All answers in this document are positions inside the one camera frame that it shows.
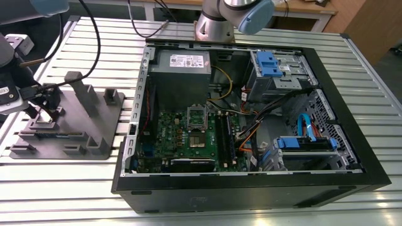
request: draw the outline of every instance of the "floor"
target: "floor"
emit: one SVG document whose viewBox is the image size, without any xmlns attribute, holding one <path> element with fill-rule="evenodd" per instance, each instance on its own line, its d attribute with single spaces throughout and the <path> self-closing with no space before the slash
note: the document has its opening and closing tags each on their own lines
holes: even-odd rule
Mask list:
<svg viewBox="0 0 402 226">
<path fill-rule="evenodd" d="M 89 7 L 95 17 L 129 19 L 126 6 L 89 4 Z M 146 19 L 143 8 L 133 7 L 133 14 L 134 19 L 137 20 Z M 183 23 L 191 23 L 200 17 L 198 12 L 190 10 L 175 10 L 174 14 L 179 22 Z M 67 13 L 65 13 L 65 21 L 67 21 L 70 15 L 87 15 L 79 3 L 71 3 L 71 9 Z M 167 12 L 163 12 L 159 8 L 155 9 L 155 18 L 158 21 L 170 19 Z M 54 44 L 59 34 L 59 20 L 58 17 L 54 16 L 51 18 L 42 18 L 7 26 L 0 26 L 0 32 L 3 34 L 22 33 L 30 35 L 35 43 L 35 48 L 25 59 L 34 60 L 46 55 Z M 374 69 L 397 96 L 400 102 L 402 102 L 402 56 L 396 56 L 393 52 L 388 52 L 374 66 Z"/>
</svg>

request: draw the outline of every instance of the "yellow wire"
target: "yellow wire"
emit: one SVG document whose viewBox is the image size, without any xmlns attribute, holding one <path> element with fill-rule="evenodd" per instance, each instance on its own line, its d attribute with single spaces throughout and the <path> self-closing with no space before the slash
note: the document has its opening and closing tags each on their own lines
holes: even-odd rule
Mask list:
<svg viewBox="0 0 402 226">
<path fill-rule="evenodd" d="M 229 87 L 228 93 L 222 97 L 220 97 L 220 98 L 208 99 L 208 100 L 221 100 L 221 99 L 226 98 L 230 95 L 230 93 L 233 92 L 233 80 L 232 80 L 232 77 L 229 76 L 229 74 L 225 72 L 225 70 L 222 70 L 217 66 L 212 66 L 212 67 L 217 68 L 225 74 L 225 76 L 228 77 L 229 82 L 230 82 L 230 87 Z"/>
</svg>

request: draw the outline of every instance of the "motherboard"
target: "motherboard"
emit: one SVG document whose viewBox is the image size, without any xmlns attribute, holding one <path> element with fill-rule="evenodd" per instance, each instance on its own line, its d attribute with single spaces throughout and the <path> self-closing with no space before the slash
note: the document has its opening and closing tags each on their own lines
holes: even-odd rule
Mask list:
<svg viewBox="0 0 402 226">
<path fill-rule="evenodd" d="M 155 143 L 143 143 L 134 168 L 143 173 L 248 171 L 246 154 L 236 151 L 228 136 L 241 131 L 240 116 L 208 113 L 205 107 L 186 112 L 159 112 Z"/>
</svg>

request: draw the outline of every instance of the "gray 3d printed holder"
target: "gray 3d printed holder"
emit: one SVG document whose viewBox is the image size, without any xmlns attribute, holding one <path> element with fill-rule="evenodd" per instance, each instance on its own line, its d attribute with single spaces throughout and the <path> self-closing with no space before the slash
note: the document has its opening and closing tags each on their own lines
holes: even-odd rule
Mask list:
<svg viewBox="0 0 402 226">
<path fill-rule="evenodd" d="M 65 78 L 81 78 L 69 72 Z M 41 114 L 30 119 L 11 147 L 14 159 L 106 160 L 111 154 L 125 94 L 117 89 L 95 92 L 82 81 L 71 84 L 74 91 L 61 92 L 57 121 L 43 121 Z"/>
</svg>

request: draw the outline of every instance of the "ram slot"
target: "ram slot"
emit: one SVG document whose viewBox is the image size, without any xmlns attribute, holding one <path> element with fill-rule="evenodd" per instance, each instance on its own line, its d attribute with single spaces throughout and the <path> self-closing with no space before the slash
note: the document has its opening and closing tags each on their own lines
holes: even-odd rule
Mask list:
<svg viewBox="0 0 402 226">
<path fill-rule="evenodd" d="M 228 115 L 216 116 L 217 142 L 218 142 L 218 157 L 222 167 L 229 167 L 236 158 L 233 130 L 230 118 Z"/>
</svg>

